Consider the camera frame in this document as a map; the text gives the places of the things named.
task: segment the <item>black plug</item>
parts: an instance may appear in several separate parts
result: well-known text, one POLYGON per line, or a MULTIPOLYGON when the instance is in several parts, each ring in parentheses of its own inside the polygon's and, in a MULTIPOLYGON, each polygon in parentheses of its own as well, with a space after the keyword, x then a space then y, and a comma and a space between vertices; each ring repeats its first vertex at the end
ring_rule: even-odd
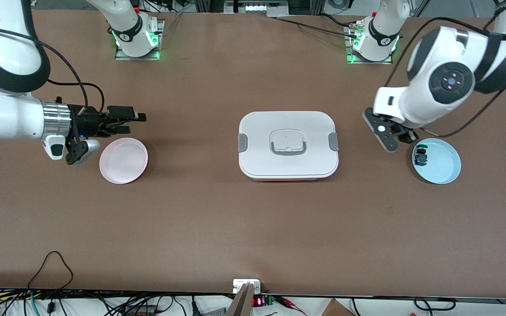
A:
POLYGON ((196 306, 195 296, 192 296, 192 316, 201 316, 199 307, 196 306))
POLYGON ((52 314, 56 310, 56 304, 54 302, 49 302, 48 307, 46 308, 46 312, 48 315, 52 314))

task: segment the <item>white plastic container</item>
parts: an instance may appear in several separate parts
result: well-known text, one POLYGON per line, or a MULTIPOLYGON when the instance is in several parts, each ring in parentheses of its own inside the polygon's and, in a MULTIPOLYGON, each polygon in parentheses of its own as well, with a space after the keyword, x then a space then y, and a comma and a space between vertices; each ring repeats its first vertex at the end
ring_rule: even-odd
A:
POLYGON ((317 111, 252 112, 239 124, 239 167, 261 181, 326 178, 339 166, 335 123, 317 111))

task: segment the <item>blue cable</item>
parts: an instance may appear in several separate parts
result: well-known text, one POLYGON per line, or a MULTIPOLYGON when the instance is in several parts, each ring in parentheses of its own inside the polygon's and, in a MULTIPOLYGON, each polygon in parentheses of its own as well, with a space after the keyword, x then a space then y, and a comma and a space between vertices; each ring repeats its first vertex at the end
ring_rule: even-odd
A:
POLYGON ((74 8, 72 8, 67 2, 65 2, 65 0, 62 0, 62 3, 64 4, 64 6, 67 6, 68 9, 72 9, 72 10, 75 10, 74 8))
POLYGON ((40 316, 38 308, 36 308, 36 304, 34 304, 34 292, 30 293, 30 304, 33 305, 34 313, 36 314, 36 316, 40 316))

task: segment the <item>white plate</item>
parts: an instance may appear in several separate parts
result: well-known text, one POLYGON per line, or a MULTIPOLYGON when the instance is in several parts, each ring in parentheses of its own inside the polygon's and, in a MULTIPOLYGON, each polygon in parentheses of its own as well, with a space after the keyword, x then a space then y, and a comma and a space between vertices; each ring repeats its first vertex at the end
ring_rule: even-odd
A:
POLYGON ((427 138, 417 143, 411 154, 411 164, 420 176, 435 184, 447 184, 456 180, 462 170, 456 149, 436 138, 427 138), (413 160, 419 145, 427 145, 427 164, 424 166, 417 166, 413 160))
POLYGON ((125 184, 142 175, 147 161, 147 149, 142 142, 134 138, 120 138, 103 150, 99 168, 109 182, 125 184))

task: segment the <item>brown tabletop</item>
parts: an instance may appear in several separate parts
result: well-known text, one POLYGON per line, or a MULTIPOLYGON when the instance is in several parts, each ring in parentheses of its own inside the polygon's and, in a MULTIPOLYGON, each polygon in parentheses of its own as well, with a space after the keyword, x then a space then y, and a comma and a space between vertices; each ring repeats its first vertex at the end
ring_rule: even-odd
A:
MULTIPOLYGON (((76 274, 72 288, 228 292, 233 278, 254 277, 273 293, 506 298, 506 92, 448 140, 462 173, 438 186, 414 173, 413 146, 387 154, 374 138, 361 112, 392 66, 348 64, 340 36, 256 14, 183 14, 161 60, 127 62, 113 59, 98 12, 34 19, 39 38, 101 86, 107 104, 147 114, 130 136, 150 160, 121 186, 101 176, 98 155, 67 166, 36 140, 0 141, 0 287, 26 286, 59 250, 76 274), (305 183, 247 178, 239 121, 261 110, 329 114, 337 172, 305 183)), ((323 17, 297 19, 340 30, 323 17)), ((408 20, 400 48, 423 22, 408 20)), ((51 78, 72 81, 49 54, 51 78)), ((394 85, 407 83, 403 68, 394 85)), ((76 87, 34 95, 82 102, 76 87)), ((488 99, 475 93, 430 128, 453 130, 488 99)), ((67 278, 53 257, 33 285, 67 278)))

